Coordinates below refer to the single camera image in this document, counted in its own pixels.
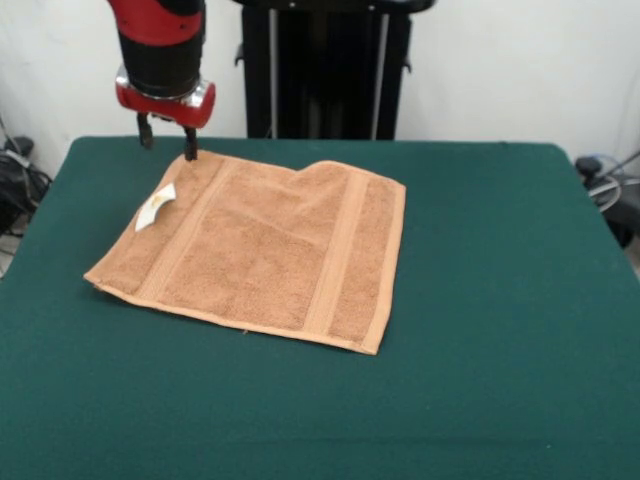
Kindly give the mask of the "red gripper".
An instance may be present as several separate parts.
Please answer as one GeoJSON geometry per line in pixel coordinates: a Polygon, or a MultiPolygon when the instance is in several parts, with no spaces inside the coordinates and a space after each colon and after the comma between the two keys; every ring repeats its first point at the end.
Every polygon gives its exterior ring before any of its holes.
{"type": "Polygon", "coordinates": [[[148,114],[152,114],[183,126],[184,157],[187,161],[197,159],[196,129],[203,128],[211,118],[216,99],[216,87],[213,83],[203,81],[191,94],[180,99],[154,99],[142,95],[131,86],[117,84],[116,96],[124,108],[137,112],[136,121],[142,147],[147,150],[153,147],[153,132],[148,121],[148,114]]]}

